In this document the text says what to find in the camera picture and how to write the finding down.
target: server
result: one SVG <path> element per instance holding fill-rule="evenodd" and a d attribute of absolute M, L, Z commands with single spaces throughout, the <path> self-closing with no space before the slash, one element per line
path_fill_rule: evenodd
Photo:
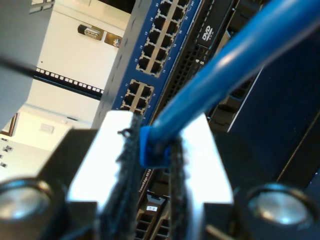
<path fill-rule="evenodd" d="M 236 35 L 266 0 L 206 0 L 200 7 L 185 44 L 167 80 L 152 119 L 177 92 Z M 250 77 L 208 113 L 213 131 L 226 132 L 257 75 Z"/>

